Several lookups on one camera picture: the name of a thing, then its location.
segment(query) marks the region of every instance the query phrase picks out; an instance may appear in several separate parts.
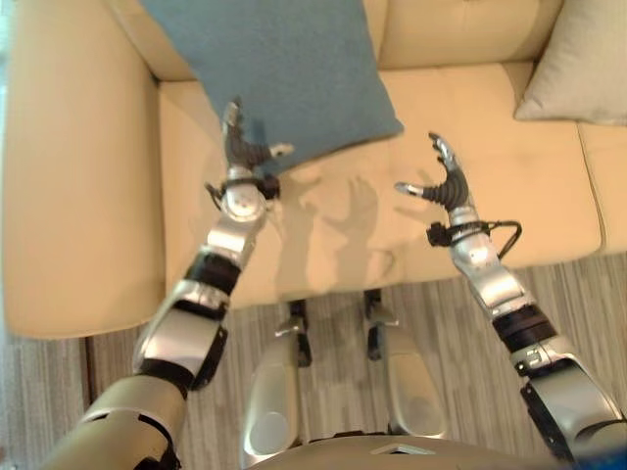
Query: beige couch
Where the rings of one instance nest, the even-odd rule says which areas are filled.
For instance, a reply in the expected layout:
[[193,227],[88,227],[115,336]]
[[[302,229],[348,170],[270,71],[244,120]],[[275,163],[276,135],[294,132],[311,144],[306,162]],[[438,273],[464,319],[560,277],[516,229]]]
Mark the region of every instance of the beige couch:
[[[108,3],[17,3],[3,198],[16,334],[146,321],[217,217],[203,189],[224,175],[216,114],[139,3]],[[484,218],[522,222],[510,265],[627,248],[627,128],[512,118],[560,0],[364,4],[406,131],[281,176],[234,307],[454,275],[425,236],[444,212],[393,190],[443,179],[429,130]]]

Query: robot forearm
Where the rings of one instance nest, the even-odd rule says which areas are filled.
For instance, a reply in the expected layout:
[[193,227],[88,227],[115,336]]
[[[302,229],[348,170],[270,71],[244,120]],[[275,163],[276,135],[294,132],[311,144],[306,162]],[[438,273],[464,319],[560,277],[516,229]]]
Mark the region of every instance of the robot forearm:
[[[134,375],[117,381],[92,404],[44,469],[180,467],[174,445],[187,394],[206,386],[217,370],[229,297],[265,224],[268,191],[252,172],[262,149],[238,140],[238,113],[238,104],[229,105],[224,137],[231,167],[219,191],[219,221],[137,341]],[[229,154],[233,149],[236,155]],[[249,151],[254,151],[250,162]]]
[[627,448],[625,416],[501,263],[520,234],[519,224],[502,223],[518,229],[513,242],[497,253],[489,237],[491,224],[479,219],[453,151],[438,135],[430,137],[446,168],[446,182],[435,188],[399,183],[397,189],[446,208],[451,226],[433,224],[427,231],[429,241],[450,247],[453,263],[510,352],[514,369],[528,378],[521,394],[547,446],[555,456],[571,461]]

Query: black cable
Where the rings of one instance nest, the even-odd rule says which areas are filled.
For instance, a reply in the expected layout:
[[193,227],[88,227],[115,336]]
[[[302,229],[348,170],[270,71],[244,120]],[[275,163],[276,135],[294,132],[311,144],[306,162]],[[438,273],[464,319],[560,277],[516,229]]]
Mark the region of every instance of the black cable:
[[224,189],[218,189],[212,186],[209,183],[205,183],[205,189],[209,192],[209,195],[212,197],[212,201],[214,202],[214,206],[218,211],[222,210],[220,206],[220,201],[222,200],[222,196],[224,195]]
[[[456,245],[457,243],[461,242],[462,240],[465,240],[468,237],[472,237],[473,235],[476,235],[477,233],[485,233],[486,235],[490,236],[490,234],[492,233],[492,231],[495,228],[499,228],[499,227],[515,227],[516,230],[514,231],[514,233],[507,239],[506,243],[503,245],[503,247],[501,248],[501,250],[499,251],[499,259],[503,259],[503,257],[511,250],[511,248],[516,244],[516,242],[518,241],[518,239],[520,238],[520,235],[522,235],[522,225],[520,224],[520,222],[516,221],[516,220],[497,220],[497,221],[492,221],[492,222],[486,222],[483,220],[477,220],[474,222],[467,222],[467,223],[463,223],[460,225],[454,225],[452,227],[449,227],[448,229],[446,229],[447,233],[447,238],[450,241],[450,243],[446,244],[445,246],[452,246],[452,245]],[[468,229],[474,229],[469,233],[466,233],[464,235],[462,235],[459,238],[456,238],[455,240],[453,240],[453,238],[458,235],[460,232],[468,230]]]

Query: backrest cushion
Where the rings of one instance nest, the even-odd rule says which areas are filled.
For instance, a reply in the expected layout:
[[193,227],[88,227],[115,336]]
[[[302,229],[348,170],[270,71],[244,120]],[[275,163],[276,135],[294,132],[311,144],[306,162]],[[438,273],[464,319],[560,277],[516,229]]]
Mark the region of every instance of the backrest cushion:
[[562,0],[389,0],[380,69],[538,59]]
[[[143,56],[148,67],[160,80],[193,80],[194,74],[168,37],[139,0],[106,0],[114,11],[128,38]],[[388,0],[362,0],[372,40],[378,57],[385,30]]]

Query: beige pillow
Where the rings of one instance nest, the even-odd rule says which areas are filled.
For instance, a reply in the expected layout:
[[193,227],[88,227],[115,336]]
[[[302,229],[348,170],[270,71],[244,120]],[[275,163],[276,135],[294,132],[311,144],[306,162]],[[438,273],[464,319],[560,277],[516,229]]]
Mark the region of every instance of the beige pillow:
[[517,119],[627,125],[627,0],[565,0]]

